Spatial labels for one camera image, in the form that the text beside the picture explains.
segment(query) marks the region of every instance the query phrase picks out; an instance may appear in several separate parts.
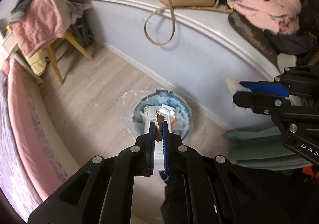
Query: handbag strap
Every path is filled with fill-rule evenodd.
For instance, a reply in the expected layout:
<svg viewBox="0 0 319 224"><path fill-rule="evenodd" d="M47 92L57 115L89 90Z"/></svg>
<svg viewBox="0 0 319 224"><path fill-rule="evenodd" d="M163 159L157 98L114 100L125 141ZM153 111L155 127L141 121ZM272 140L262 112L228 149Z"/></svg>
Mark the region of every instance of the handbag strap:
<svg viewBox="0 0 319 224"><path fill-rule="evenodd" d="M214 7L210 7L210 6L203 6L203 7L200 7L200 6L191 6L191 7L174 7L173 8L173 4L172 4L172 0L168 0L168 4L169 6L164 6L164 7L160 7L158 9L156 9L154 12L152 12L152 14L146 19L145 23L144 23L144 34L145 34L145 37L149 40L150 43L156 45L156 46L163 46L167 43L169 43L171 41L171 39L173 38L174 36L174 33L175 33L175 24L176 24L176 19L175 19L175 15L174 15L174 8L179 8L179 9L190 9L190 10L209 10L209 11L215 11L215 12L222 12L222 13L232 13L233 10L232 9L227 9L227 8L217 8L218 4L219 4L219 0L216 0L216 3L214 5ZM172 17L172 33L171 33L171 36L170 38L168 39L167 42L164 42L164 43L159 43L159 42L156 42L154 40L152 40L152 38L148 35L147 33L147 30L146 30L146 23L149 21L149 19L154 16L155 14L158 14L166 9L169 9L170 10L170 13L171 13L171 17Z"/></svg>
<svg viewBox="0 0 319 224"><path fill-rule="evenodd" d="M171 39L173 38L174 36L174 33L175 33L175 15L174 15L174 9L173 9L173 4L172 4L172 0L168 0L168 4L169 4L169 7L167 6L164 6L164 7L160 7L158 9L156 9L145 21L144 23L144 34L146 36L146 38L149 40L150 43L156 45L156 46L163 46L167 43L169 43L171 41ZM169 40L165 43L159 43L159 42L156 42L156 41L153 41L152 38L148 35L147 33L147 30L146 30L146 23L149 21L149 19L157 14L157 13L160 13L164 10L166 10L167 8L169 8L170 12L171 12L171 17L172 17L172 33L171 33L171 37L169 38Z"/></svg>

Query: pink sweater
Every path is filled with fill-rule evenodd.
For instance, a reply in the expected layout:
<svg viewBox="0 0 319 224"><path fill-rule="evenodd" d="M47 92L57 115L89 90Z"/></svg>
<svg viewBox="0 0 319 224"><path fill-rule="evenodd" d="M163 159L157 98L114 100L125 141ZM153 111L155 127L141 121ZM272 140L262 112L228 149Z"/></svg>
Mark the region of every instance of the pink sweater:
<svg viewBox="0 0 319 224"><path fill-rule="evenodd" d="M299 30L299 18L286 0L242 0L235 1L233 7L252 25L274 34L295 34Z"/></svg>

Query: wooden floor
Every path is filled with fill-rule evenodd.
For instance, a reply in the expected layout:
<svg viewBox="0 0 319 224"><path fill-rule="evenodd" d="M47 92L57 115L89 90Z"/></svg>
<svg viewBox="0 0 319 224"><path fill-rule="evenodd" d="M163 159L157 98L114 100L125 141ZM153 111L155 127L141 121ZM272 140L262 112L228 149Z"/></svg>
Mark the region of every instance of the wooden floor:
<svg viewBox="0 0 319 224"><path fill-rule="evenodd" d="M134 144L119 122L117 99L129 90L152 90L159 83L111 51L94 43L86 49L95 58L87 60L64 42L56 55L64 85L58 83L49 64L39 89L48 114L65 146L80 166L95 155L111 157ZM193 132L185 141L200 154L227 155L224 130L197 109L192 109ZM151 178L134 182L132 213L151 224L163 223L160 206L164 182L154 172Z"/></svg>

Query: yellow chair leg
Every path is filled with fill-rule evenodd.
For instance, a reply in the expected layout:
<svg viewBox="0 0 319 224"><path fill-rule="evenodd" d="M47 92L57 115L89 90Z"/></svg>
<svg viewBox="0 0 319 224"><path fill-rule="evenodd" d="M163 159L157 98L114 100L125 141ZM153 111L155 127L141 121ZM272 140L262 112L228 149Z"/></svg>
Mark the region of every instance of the yellow chair leg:
<svg viewBox="0 0 319 224"><path fill-rule="evenodd" d="M87 59L94 60L92 56L74 39L73 35L66 31L64 38L66 38L79 52L81 52Z"/></svg>
<svg viewBox="0 0 319 224"><path fill-rule="evenodd" d="M63 81L62 76L60 74L60 71L59 71L59 68L58 68L58 64L57 64L57 61L56 61L56 57L55 57L55 54L54 54L54 51L53 51L51 45L45 47L45 50L47 51L47 54L48 54L49 59L51 61L52 67L54 69L54 72L55 72L56 76L58 77L58 80L59 80L60 84L63 84L64 81Z"/></svg>

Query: brown paper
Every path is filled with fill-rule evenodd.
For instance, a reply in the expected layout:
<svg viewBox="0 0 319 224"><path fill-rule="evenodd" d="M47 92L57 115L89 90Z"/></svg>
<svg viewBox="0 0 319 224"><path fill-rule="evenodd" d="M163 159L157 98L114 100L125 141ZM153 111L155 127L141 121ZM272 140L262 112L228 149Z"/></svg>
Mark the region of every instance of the brown paper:
<svg viewBox="0 0 319 224"><path fill-rule="evenodd" d="M156 114L157 114L157 119L156 119L155 140L157 142L160 142L163 140L162 129L163 129L163 121L165 117L163 115L158 114L157 112Z"/></svg>

